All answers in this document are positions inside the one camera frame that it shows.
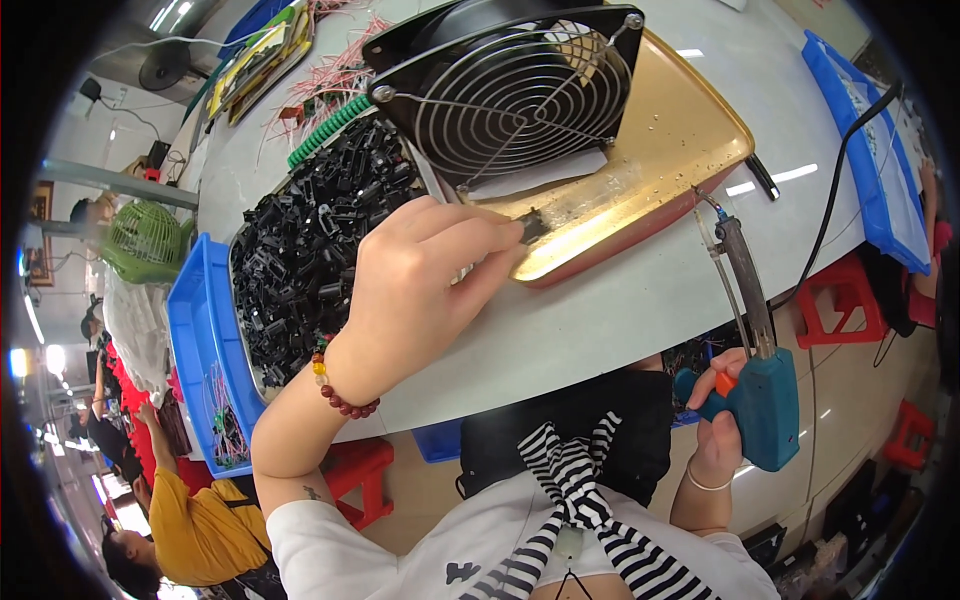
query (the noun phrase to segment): framed picture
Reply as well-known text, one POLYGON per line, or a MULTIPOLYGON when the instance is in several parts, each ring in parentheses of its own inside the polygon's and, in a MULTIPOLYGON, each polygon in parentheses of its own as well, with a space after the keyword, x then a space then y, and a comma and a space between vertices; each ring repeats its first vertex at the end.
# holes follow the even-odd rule
MULTIPOLYGON (((54 209, 54 183, 40 181, 36 185, 33 200, 30 202, 30 219, 33 221, 50 221, 54 209)), ((54 274, 50 271, 51 240, 43 237, 43 248, 25 248, 27 266, 30 271, 30 282, 36 287, 53 287, 54 274)))

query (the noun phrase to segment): green connector strip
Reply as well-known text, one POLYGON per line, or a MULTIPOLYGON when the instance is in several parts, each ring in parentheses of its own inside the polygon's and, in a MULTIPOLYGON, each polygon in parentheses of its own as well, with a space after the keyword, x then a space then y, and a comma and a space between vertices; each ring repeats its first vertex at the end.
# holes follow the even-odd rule
POLYGON ((331 114, 313 133, 310 133, 309 137, 303 140, 303 143, 287 157, 287 165, 293 169, 302 163, 308 156, 320 148, 331 135, 370 106, 371 102, 367 99, 366 94, 357 96, 349 101, 346 106, 331 114))

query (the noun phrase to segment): red cloth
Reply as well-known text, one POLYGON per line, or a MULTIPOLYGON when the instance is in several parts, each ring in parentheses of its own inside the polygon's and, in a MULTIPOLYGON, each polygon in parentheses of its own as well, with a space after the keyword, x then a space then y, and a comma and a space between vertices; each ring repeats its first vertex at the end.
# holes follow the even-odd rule
MULTIPOLYGON (((137 390, 136 386, 133 385, 133 382, 127 375, 127 371, 123 367, 123 361, 120 360, 116 350, 113 348, 113 342, 107 344, 107 355, 116 361, 112 370, 117 380, 120 381, 120 389, 123 392, 120 407, 121 409, 126 408, 130 411, 131 415, 135 415, 136 412, 140 410, 141 404, 150 401, 150 395, 137 390)), ((176 375, 170 380, 170 384, 174 388, 174 397, 177 401, 183 402, 183 393, 180 391, 180 382, 176 375)), ((146 425, 141 423, 136 417, 134 417, 132 421, 133 432, 127 437, 130 438, 130 445, 133 446, 136 455, 140 458, 140 464, 143 465, 143 476, 146 477, 147 483, 150 484, 152 488, 154 486, 154 472, 156 471, 153 441, 150 439, 150 431, 146 425)), ((180 474, 180 479, 190 490, 190 495, 199 492, 203 488, 209 488, 210 484, 213 483, 213 476, 210 474, 210 470, 204 462, 195 462, 184 457, 179 457, 177 459, 177 471, 180 474)))

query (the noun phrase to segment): black and white striped scarf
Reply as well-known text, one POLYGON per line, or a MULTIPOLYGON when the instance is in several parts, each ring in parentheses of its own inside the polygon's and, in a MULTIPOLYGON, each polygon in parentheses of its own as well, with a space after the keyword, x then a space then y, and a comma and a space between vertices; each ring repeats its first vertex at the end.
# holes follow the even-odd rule
POLYGON ((716 598, 716 594, 663 548, 613 518, 596 479, 610 450, 616 426, 613 412, 600 420, 590 440, 561 442, 552 422, 517 445, 520 456, 557 509, 543 527, 481 578, 460 600, 526 600, 540 580, 564 525, 592 530, 613 568, 634 598, 670 600, 716 598))

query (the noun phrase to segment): metal fan guard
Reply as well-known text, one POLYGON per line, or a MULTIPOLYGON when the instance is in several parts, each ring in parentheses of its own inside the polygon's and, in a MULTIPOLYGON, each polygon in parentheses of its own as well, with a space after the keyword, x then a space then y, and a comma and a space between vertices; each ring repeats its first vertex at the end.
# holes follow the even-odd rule
POLYGON ((626 106, 631 68, 616 35, 572 21, 509 31, 474 43, 422 96, 387 86, 372 93, 419 104, 417 145, 438 169, 466 178, 461 190, 609 143, 626 106))

